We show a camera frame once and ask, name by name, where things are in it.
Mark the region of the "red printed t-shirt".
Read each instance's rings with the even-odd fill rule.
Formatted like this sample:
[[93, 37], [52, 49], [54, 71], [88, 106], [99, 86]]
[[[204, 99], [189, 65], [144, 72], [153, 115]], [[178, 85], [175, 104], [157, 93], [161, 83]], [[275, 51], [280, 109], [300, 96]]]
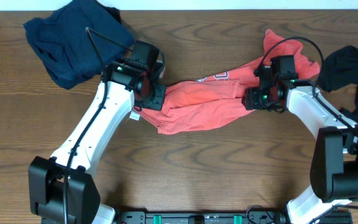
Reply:
[[263, 45], [264, 56], [227, 72], [169, 86], [160, 111], [133, 110], [130, 117], [144, 118], [160, 134], [216, 129], [250, 113], [242, 97], [246, 89], [259, 85], [254, 76], [259, 63], [268, 65], [272, 57], [292, 55], [301, 78], [311, 78], [320, 71], [318, 63], [302, 55], [303, 44], [297, 40], [285, 41], [268, 29]]

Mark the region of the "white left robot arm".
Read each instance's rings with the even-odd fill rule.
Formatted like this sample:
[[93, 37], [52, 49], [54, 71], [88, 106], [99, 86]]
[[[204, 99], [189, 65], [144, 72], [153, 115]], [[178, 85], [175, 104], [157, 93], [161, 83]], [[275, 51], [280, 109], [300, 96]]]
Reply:
[[113, 223], [116, 211], [101, 202], [93, 178], [108, 142], [134, 103], [134, 93], [124, 85], [100, 83], [68, 139], [49, 159], [34, 158], [28, 170], [30, 211], [42, 223]]

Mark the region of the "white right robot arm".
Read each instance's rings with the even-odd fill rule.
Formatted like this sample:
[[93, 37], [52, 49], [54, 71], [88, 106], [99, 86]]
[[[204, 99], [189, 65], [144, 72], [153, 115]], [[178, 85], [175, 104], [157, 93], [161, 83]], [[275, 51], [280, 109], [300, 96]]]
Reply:
[[247, 110], [289, 111], [316, 139], [310, 186], [290, 200], [275, 223], [339, 223], [358, 210], [358, 124], [328, 103], [310, 80], [262, 81], [246, 89]]

